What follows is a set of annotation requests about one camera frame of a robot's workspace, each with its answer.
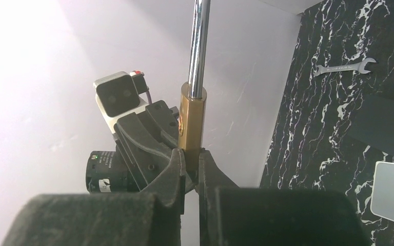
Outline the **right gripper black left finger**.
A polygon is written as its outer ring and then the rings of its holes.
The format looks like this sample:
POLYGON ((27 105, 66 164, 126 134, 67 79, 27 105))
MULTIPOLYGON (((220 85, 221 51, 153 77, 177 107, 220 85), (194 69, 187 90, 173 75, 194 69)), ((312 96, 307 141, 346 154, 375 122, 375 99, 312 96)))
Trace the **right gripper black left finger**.
POLYGON ((30 199, 3 245, 180 245, 185 157, 138 193, 48 194, 30 199))

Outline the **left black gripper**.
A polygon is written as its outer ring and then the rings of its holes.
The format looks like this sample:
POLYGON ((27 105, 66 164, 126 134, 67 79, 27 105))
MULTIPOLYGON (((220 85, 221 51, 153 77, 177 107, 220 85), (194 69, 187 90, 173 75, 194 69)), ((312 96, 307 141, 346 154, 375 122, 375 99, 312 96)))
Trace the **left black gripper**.
POLYGON ((147 105, 141 113, 122 116, 114 124, 117 150, 138 191, 146 188, 168 166, 178 146, 178 111, 163 100, 147 105))

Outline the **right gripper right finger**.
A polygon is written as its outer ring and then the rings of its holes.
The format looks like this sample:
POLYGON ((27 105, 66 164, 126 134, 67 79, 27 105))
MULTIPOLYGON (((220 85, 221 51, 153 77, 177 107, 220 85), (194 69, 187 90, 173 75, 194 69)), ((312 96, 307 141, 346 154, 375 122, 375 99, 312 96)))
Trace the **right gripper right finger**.
POLYGON ((335 191, 241 188, 199 159, 201 245, 369 245, 353 205, 335 191))

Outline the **large brass padlock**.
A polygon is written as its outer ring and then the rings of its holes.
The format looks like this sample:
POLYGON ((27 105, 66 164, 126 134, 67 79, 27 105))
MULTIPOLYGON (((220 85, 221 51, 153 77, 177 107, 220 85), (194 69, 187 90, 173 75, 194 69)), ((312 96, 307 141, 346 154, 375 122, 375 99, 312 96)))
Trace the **large brass padlock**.
POLYGON ((181 87, 178 147, 184 151, 187 172, 199 168, 207 92, 203 87, 210 0, 194 2, 188 81, 181 87))

